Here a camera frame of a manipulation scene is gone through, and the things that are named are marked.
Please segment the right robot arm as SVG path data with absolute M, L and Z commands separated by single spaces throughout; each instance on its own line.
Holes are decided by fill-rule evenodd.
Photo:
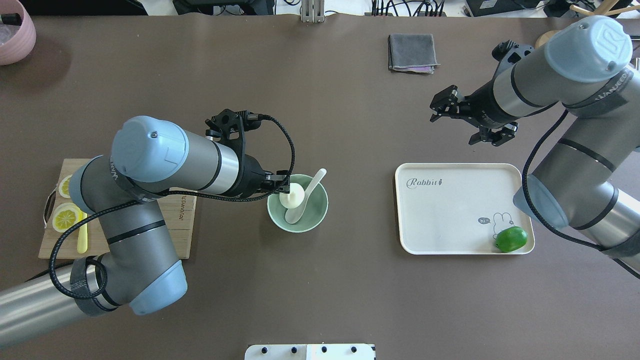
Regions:
M 514 204 L 553 234 L 593 248 L 639 276 L 639 201 L 610 183 L 639 151 L 639 71 L 621 23 L 588 16 L 541 47 L 505 41 L 492 52 L 489 82 L 462 96 L 455 85 L 430 103 L 430 121 L 461 119 L 477 128 L 470 145 L 503 145 L 519 119 L 561 104 L 564 112 L 527 158 Z

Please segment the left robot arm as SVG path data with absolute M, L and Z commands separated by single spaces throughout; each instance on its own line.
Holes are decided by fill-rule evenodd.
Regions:
M 260 201 L 287 193 L 294 164 L 264 170 L 246 153 L 245 133 L 278 126 L 270 115 L 225 109 L 206 120 L 205 136 L 171 121 L 139 115 L 99 155 L 71 176 L 72 202 L 87 217 L 64 230 L 47 269 L 1 293 L 1 346 L 14 346 L 128 305 L 139 316 L 185 295 L 185 270 L 158 201 L 194 196 Z

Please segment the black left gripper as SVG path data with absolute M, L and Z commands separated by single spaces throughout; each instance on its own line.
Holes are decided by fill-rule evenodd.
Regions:
M 260 165 L 248 168 L 248 191 L 250 195 L 270 192 L 285 192 L 290 190 L 291 169 L 278 170 L 275 173 L 262 169 Z

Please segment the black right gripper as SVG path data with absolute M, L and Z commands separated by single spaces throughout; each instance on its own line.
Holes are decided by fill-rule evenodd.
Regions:
M 517 122 L 506 124 L 506 114 L 498 106 L 491 89 L 478 89 L 469 96 L 462 96 L 457 85 L 450 85 L 432 98 L 429 108 L 432 110 L 431 123 L 441 117 L 449 117 L 464 120 L 478 128 L 468 141 L 470 146 L 480 142 L 502 146 L 514 139 L 518 130 Z

